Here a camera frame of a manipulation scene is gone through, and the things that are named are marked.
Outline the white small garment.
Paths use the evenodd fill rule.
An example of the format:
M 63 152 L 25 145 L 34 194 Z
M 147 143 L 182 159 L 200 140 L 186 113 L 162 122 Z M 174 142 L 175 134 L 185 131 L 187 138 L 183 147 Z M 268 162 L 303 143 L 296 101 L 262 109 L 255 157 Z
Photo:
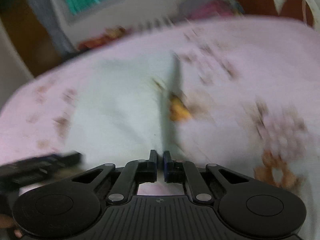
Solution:
M 172 53 L 100 64 L 78 97 L 65 149 L 81 153 L 86 170 L 162 154 L 171 135 L 168 98 L 178 84 Z

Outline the stack of folded clothes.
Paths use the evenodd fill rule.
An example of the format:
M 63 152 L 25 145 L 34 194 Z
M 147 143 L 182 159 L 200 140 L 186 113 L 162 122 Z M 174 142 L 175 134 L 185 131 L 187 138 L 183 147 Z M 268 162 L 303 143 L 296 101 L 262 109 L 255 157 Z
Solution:
M 244 9 L 236 0 L 185 0 L 179 5 L 179 20 L 203 20 L 212 17 L 243 15 Z

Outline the pink floral bed sheet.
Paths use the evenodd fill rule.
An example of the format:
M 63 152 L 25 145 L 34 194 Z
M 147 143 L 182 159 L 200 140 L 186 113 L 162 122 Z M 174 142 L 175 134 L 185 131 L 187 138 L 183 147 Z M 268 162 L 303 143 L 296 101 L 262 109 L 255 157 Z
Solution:
M 76 57 L 23 86 L 1 112 L 1 163 L 67 153 L 78 97 L 112 60 L 174 54 L 165 150 L 248 176 L 265 148 L 299 178 L 301 236 L 319 239 L 319 33 L 284 18 L 228 17 L 136 35 Z

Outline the brown wooden door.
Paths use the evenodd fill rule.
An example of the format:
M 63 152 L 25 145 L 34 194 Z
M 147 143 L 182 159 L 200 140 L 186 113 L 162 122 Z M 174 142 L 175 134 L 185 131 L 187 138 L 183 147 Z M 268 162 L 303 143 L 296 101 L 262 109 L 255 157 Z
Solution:
M 39 76 L 61 62 L 44 27 L 25 3 L 1 6 L 1 20 L 20 58 L 33 76 Z

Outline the red floral blanket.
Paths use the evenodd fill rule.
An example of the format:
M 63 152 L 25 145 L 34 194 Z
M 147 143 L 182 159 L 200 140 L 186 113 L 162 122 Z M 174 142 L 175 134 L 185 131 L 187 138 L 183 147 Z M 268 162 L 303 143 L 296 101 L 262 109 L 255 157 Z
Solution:
M 132 32 L 132 28 L 125 29 L 121 26 L 107 28 L 100 36 L 96 36 L 80 42 L 77 46 L 77 50 L 85 51 L 99 48 L 104 45 L 110 44 L 116 40 L 119 40 L 127 35 L 130 35 Z

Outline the grey striped pillow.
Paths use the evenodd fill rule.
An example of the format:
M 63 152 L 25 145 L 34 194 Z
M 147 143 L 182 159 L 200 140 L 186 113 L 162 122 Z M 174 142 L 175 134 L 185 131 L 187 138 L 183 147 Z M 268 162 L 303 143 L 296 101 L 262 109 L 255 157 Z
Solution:
M 130 30 L 133 33 L 152 32 L 165 28 L 173 28 L 175 23 L 168 16 L 161 16 L 149 20 L 143 20 L 132 27 Z

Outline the grey left curtain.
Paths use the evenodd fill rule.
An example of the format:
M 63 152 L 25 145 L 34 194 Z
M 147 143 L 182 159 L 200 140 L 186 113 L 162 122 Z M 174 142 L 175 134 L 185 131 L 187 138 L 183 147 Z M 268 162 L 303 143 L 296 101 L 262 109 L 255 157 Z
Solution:
M 50 0 L 27 0 L 38 21 L 46 29 L 52 44 L 60 56 L 75 52 L 74 47 L 61 30 Z

